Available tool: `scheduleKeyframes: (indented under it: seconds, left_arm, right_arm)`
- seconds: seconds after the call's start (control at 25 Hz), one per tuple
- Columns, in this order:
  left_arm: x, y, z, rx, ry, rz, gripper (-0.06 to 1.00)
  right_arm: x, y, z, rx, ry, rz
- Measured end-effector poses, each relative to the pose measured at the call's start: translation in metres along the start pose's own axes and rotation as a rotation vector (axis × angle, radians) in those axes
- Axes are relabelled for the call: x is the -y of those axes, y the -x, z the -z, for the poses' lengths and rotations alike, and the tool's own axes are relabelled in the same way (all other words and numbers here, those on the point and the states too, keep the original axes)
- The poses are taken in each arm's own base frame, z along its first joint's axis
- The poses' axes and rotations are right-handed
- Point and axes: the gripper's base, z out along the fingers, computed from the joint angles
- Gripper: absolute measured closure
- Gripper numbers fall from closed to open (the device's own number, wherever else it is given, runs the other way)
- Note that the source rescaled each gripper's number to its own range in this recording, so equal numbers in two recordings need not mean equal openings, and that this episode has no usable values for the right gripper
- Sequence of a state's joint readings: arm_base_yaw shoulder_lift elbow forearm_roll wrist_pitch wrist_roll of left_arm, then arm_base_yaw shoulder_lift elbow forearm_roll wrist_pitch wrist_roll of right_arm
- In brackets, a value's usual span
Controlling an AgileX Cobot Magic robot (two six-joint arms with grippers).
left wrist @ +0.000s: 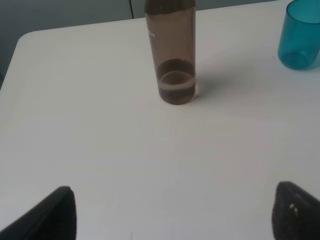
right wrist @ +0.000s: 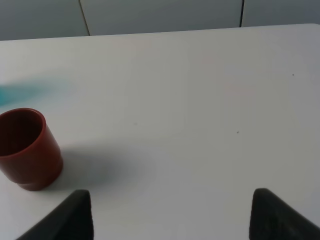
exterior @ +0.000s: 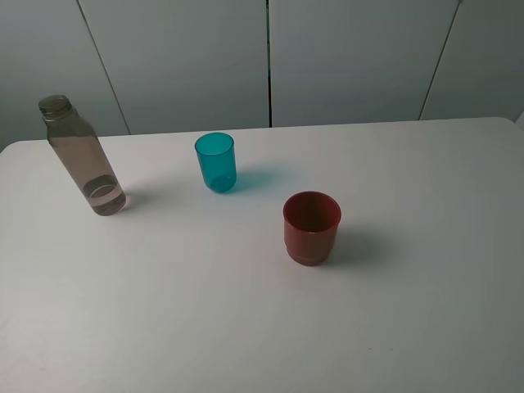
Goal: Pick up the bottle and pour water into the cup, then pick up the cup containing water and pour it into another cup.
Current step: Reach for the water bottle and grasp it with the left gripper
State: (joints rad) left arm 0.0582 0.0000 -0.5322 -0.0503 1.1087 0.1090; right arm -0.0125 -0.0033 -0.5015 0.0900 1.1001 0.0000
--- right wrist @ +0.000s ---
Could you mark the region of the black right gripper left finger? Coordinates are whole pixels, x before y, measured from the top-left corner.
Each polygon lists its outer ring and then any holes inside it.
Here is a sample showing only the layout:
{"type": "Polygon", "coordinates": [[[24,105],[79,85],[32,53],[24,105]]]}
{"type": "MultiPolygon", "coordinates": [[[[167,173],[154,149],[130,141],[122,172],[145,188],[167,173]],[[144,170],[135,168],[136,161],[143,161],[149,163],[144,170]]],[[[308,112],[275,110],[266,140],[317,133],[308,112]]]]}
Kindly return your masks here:
{"type": "Polygon", "coordinates": [[[88,190],[72,192],[20,240],[93,240],[94,224],[88,190]]]}

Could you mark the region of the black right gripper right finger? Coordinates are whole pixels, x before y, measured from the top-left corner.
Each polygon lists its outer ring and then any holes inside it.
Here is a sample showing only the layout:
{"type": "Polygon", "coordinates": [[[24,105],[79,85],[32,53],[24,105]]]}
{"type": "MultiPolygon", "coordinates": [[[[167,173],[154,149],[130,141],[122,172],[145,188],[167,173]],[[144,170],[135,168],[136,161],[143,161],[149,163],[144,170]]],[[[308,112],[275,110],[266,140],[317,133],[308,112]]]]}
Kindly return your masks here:
{"type": "Polygon", "coordinates": [[[318,240],[320,228],[267,188],[253,193],[250,240],[318,240]]]}

